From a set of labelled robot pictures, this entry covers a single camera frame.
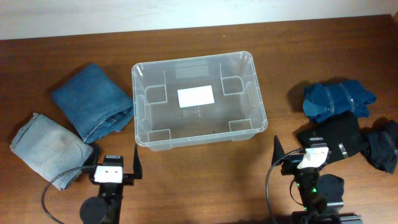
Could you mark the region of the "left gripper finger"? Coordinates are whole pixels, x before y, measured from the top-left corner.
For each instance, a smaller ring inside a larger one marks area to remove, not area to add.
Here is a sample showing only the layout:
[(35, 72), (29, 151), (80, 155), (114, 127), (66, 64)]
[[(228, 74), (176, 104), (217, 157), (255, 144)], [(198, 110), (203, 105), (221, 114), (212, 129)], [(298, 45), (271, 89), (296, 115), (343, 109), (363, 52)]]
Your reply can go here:
[(134, 179), (142, 179), (142, 165), (138, 155), (137, 144), (134, 147), (133, 171)]
[(90, 154), (88, 158), (88, 165), (89, 166), (97, 165), (98, 158), (100, 156), (100, 146), (95, 142), (91, 143), (90, 146), (93, 148), (93, 152)]

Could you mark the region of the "light blue jeans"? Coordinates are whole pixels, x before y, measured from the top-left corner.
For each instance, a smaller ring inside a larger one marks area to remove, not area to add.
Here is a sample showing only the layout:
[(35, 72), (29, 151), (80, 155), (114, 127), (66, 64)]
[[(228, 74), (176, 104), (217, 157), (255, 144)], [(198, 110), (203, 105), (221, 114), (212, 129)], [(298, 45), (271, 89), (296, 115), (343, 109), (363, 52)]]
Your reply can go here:
[(47, 181), (83, 166), (93, 153), (77, 135), (38, 113), (18, 130), (10, 148)]

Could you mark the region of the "blue taped clothing bundle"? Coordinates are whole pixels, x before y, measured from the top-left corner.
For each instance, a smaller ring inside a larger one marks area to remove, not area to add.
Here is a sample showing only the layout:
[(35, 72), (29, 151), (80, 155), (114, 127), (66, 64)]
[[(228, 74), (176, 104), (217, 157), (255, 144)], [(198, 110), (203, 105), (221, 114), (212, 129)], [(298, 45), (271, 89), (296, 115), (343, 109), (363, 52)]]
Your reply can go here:
[(370, 115), (367, 105), (376, 100), (377, 96), (357, 80), (328, 85), (316, 83), (304, 89), (303, 111), (313, 123), (321, 123), (345, 111), (362, 118)]

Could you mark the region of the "black taped clothing bundle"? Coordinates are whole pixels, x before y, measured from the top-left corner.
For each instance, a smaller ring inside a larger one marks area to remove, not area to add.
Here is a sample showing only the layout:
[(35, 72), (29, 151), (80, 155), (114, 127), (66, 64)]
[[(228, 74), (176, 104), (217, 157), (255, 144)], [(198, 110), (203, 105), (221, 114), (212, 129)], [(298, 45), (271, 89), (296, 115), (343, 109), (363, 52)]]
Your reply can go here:
[(330, 151), (327, 164), (355, 156), (368, 146), (360, 133), (357, 117), (350, 111), (329, 117), (314, 128), (297, 133), (297, 138), (303, 147), (310, 147), (313, 138), (322, 138)]

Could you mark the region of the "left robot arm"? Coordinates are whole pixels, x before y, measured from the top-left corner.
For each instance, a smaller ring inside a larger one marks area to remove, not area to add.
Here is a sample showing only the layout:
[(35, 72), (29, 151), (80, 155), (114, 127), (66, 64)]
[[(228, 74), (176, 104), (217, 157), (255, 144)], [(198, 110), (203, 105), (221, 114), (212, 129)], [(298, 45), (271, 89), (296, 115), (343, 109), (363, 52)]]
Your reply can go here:
[(99, 187), (98, 194), (86, 199), (80, 208), (80, 219), (83, 223), (119, 224), (123, 190), (125, 186), (133, 186), (135, 180), (142, 179), (142, 166), (137, 146), (134, 147), (133, 173), (124, 172), (123, 156), (106, 155), (102, 163), (98, 162), (100, 147), (93, 145), (93, 153), (89, 157), (83, 171), (89, 174), (92, 184)]

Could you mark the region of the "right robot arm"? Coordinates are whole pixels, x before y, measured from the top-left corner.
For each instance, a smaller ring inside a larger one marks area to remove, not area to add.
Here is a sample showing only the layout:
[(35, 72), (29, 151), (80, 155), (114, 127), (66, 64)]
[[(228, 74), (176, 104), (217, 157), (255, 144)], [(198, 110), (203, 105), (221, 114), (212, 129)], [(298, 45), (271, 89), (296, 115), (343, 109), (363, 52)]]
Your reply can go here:
[(326, 160), (331, 154), (323, 138), (311, 138), (309, 147), (302, 147), (288, 153), (277, 136), (274, 137), (274, 152), (271, 168), (281, 166), (282, 175), (292, 175), (296, 184), (303, 212), (295, 212), (299, 218), (309, 222), (333, 219), (343, 207), (345, 182), (333, 174), (320, 174), (327, 165)]

